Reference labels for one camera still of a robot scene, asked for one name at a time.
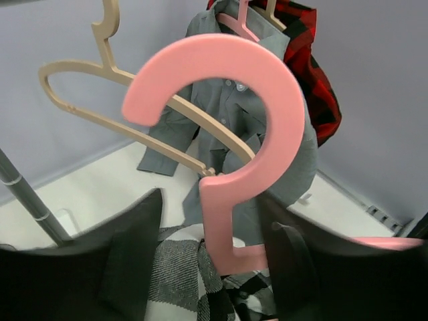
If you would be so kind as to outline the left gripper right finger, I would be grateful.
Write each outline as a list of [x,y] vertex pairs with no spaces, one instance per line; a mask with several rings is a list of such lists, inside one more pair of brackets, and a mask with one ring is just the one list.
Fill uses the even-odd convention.
[[426,320],[427,242],[351,239],[260,196],[279,320]]

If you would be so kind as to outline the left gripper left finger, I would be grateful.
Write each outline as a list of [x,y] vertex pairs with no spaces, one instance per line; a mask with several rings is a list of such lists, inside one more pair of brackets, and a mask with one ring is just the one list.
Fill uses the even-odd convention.
[[1,249],[2,320],[143,320],[163,214],[160,189],[71,243]]

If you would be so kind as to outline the grey shirt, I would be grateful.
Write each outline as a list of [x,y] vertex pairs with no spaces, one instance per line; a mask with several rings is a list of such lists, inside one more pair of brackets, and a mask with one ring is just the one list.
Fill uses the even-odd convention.
[[[231,33],[216,20],[219,13],[237,17],[237,1],[214,1],[206,11],[190,22],[187,36],[202,33]],[[289,36],[276,29],[253,9],[247,10],[247,26],[258,37],[258,43],[275,56],[284,59]],[[225,79],[208,79],[184,87],[178,95],[214,117],[257,152],[265,138],[265,108],[247,86]],[[205,129],[166,107],[149,136],[185,152],[194,138],[199,139],[198,158],[216,173],[231,173],[243,163],[229,147]],[[316,174],[318,143],[310,118],[305,117],[304,135],[298,153],[287,171],[272,185],[271,192],[286,206],[294,204],[311,186]],[[233,235],[246,245],[257,245],[263,239],[259,229],[254,200],[233,209]]]

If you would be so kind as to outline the black white checkered shirt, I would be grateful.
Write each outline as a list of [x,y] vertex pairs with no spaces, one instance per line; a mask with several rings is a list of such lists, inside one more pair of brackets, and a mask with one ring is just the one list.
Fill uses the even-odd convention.
[[162,228],[158,235],[146,320],[273,320],[268,270],[220,276],[205,248],[203,226]]

